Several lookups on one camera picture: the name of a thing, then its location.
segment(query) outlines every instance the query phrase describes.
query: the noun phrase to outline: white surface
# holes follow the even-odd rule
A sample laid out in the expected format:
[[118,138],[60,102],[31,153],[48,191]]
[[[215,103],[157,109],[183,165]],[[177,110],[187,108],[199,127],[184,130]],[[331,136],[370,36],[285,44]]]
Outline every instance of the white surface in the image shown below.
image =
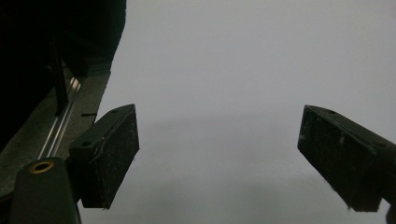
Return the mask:
[[297,149],[304,105],[396,142],[395,1],[140,0],[99,117],[136,104],[141,150],[83,223],[385,223]]

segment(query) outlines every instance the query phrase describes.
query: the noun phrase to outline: brass ring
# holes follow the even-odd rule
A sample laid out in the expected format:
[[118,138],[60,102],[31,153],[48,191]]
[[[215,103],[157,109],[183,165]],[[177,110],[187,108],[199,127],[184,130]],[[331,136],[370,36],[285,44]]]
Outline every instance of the brass ring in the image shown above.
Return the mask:
[[54,165],[53,161],[41,161],[32,165],[29,171],[30,173],[37,175],[47,172],[49,169],[53,167],[53,165]]

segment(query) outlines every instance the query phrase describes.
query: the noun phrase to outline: white tabletop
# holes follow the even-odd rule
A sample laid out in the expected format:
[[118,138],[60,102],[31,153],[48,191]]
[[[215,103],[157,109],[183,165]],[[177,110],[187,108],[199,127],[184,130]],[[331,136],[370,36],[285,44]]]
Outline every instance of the white tabletop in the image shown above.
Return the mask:
[[128,0],[99,117],[135,104],[140,151],[83,223],[386,223],[297,149],[304,105],[396,142],[396,2]]

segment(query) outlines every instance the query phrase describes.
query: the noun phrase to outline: gray floor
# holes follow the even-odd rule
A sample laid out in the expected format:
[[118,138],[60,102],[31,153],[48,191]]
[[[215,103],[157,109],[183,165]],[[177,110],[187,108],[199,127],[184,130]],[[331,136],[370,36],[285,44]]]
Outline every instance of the gray floor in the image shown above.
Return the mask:
[[[90,72],[78,78],[81,84],[75,99],[70,120],[67,123],[56,157],[66,159],[70,143],[87,130],[95,120],[103,93],[110,76],[111,62],[90,60]],[[64,68],[66,85],[73,76],[67,66]],[[9,194],[14,188],[17,172],[27,163],[35,161],[55,121],[56,94],[52,90],[35,108],[28,120],[8,142],[0,154],[0,196]]]

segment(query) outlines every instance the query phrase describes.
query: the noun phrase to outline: black mechanical part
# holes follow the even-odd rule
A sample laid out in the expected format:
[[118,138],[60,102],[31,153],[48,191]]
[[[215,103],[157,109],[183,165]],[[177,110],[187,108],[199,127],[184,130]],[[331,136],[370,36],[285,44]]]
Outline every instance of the black mechanical part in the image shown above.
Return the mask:
[[9,223],[80,223],[62,159],[35,161],[18,172]]
[[138,150],[134,105],[108,112],[71,144],[84,207],[110,207]]
[[348,207],[396,204],[396,146],[329,109],[306,105],[298,148]]

